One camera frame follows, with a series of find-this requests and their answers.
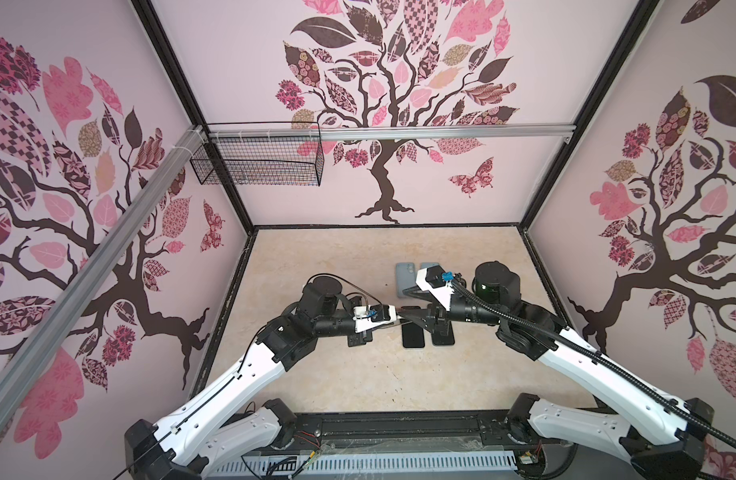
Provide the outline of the phone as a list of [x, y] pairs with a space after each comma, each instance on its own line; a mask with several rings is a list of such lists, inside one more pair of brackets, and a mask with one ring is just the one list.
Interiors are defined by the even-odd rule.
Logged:
[[424, 330], [416, 324], [405, 323], [401, 326], [402, 346], [405, 349], [423, 349], [425, 347]]

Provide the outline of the white phone case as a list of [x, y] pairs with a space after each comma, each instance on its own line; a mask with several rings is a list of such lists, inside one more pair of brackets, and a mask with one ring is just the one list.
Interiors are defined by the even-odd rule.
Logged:
[[416, 266], [413, 262], [395, 265], [395, 284], [398, 298], [406, 298], [405, 290], [416, 285]]

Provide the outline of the black smartphone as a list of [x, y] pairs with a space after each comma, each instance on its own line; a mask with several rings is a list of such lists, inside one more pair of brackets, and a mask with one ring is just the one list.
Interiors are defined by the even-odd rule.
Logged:
[[448, 335], [448, 336], [433, 335], [432, 344], [434, 346], [453, 346], [455, 344], [455, 337], [453, 335]]

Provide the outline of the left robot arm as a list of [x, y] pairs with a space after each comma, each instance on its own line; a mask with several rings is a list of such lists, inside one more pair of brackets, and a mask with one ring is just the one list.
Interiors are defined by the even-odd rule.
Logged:
[[242, 414], [267, 385], [314, 351], [321, 337], [370, 340], [396, 321], [394, 307], [352, 303], [343, 280], [319, 275], [299, 301], [266, 323], [244, 355], [203, 391], [155, 423], [139, 420], [125, 433], [126, 473], [134, 479], [203, 479], [258, 448], [287, 446], [296, 417], [280, 399]]

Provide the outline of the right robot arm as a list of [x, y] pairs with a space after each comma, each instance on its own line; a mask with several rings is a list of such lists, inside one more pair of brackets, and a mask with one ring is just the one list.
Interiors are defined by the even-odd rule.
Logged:
[[404, 316], [438, 336], [454, 322], [493, 326], [511, 350], [570, 378], [609, 412], [565, 407], [522, 393], [504, 419], [510, 438], [525, 445], [557, 439], [629, 463], [644, 479], [700, 479], [712, 408], [682, 400], [635, 376], [583, 340], [564, 320], [521, 297], [520, 277], [498, 261], [477, 266], [474, 278], [438, 264], [400, 266], [396, 281], [405, 297], [426, 302]]

